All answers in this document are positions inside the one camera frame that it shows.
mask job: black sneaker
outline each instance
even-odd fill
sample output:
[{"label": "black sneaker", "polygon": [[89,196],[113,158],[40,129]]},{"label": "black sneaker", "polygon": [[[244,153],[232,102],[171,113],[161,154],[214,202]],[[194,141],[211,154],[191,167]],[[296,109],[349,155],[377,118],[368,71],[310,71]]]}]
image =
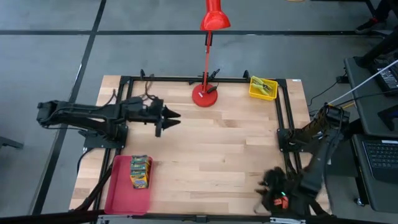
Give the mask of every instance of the black sneaker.
[{"label": "black sneaker", "polygon": [[359,27],[357,27],[355,29],[355,33],[356,34],[366,34],[368,32],[371,32],[372,30],[375,30],[375,29],[383,29],[385,25],[386,25],[386,22],[379,21],[376,18],[372,18],[369,21],[367,21],[364,24],[362,24]]}]

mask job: wooden tabletop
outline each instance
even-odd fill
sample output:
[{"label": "wooden tabletop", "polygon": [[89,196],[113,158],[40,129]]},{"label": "wooden tabletop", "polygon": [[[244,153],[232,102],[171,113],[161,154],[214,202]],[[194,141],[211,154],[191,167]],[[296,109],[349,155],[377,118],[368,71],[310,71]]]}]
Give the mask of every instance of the wooden tabletop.
[{"label": "wooden tabletop", "polygon": [[[104,76],[97,105],[109,100],[119,81],[120,76]],[[133,96],[144,93],[144,84],[134,82]],[[295,127],[301,128],[310,121],[303,86],[300,80],[287,80],[287,86]],[[154,159],[151,178],[156,184],[149,213],[255,215],[257,182],[265,170],[285,167],[276,138],[275,102],[251,98],[247,83],[220,83],[216,104],[201,108],[192,102],[192,88],[185,82],[152,84],[149,93],[181,114],[181,124],[162,132],[161,138],[155,137],[153,125],[128,124],[122,155],[147,154]],[[94,149],[83,158],[70,208],[79,206],[97,184],[103,156],[104,149]],[[300,157],[303,166],[311,158],[308,153]],[[105,185],[101,208],[107,193]],[[329,211],[324,189],[317,200]],[[263,207],[259,211],[269,214]]]}]

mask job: yellow basket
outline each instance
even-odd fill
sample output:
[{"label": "yellow basket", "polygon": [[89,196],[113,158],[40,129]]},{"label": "yellow basket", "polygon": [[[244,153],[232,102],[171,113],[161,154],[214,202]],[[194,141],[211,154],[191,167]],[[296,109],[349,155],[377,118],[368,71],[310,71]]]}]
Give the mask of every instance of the yellow basket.
[{"label": "yellow basket", "polygon": [[253,83],[253,79],[250,79],[250,88],[249,95],[254,98],[259,98],[263,100],[274,100],[276,98],[276,94],[278,92],[278,82],[272,80],[266,80],[265,78],[261,78],[264,84],[270,86],[272,88],[272,93],[269,96],[263,95],[260,90],[251,86]]}]

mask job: gray floor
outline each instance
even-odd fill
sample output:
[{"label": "gray floor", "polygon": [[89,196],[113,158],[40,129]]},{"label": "gray floor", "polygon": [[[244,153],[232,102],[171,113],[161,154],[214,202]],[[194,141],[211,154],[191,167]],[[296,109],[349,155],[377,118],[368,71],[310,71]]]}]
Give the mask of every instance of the gray floor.
[{"label": "gray floor", "polygon": [[[99,4],[100,0],[0,0],[0,29],[91,30]],[[106,4],[99,29],[197,30],[204,8],[204,1],[196,0],[113,0]],[[361,2],[225,0],[223,9],[231,30],[353,30],[370,17]],[[25,144],[18,151],[0,150],[0,217],[29,211],[55,135],[35,122],[37,103],[68,99],[87,40],[80,35],[0,35],[0,136]],[[143,68],[156,75],[196,76],[203,70],[203,41],[199,35],[97,36],[77,102],[95,103],[103,75],[136,75]],[[220,77],[240,77],[247,69],[259,77],[299,78],[309,100],[344,73],[345,57],[362,55],[377,42],[368,37],[216,35],[210,69],[220,68]],[[310,109],[348,90],[338,85],[314,100]],[[68,209],[82,145],[82,137],[67,132],[44,212]],[[329,183],[335,215],[398,220],[398,215],[353,204],[358,194],[353,179],[330,177]]]}]

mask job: red desk lamp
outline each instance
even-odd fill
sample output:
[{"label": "red desk lamp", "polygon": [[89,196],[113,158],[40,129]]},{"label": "red desk lamp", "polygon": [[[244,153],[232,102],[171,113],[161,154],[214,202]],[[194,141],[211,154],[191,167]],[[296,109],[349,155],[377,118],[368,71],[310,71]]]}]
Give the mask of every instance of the red desk lamp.
[{"label": "red desk lamp", "polygon": [[216,87],[207,84],[208,61],[212,41],[211,31],[224,29],[230,26],[231,24],[229,23],[228,17],[221,11],[221,0],[206,0],[206,15],[200,24],[200,30],[208,31],[206,35],[205,72],[203,74],[202,84],[197,85],[192,91],[192,100],[198,106],[211,106],[216,103],[218,96]]}]

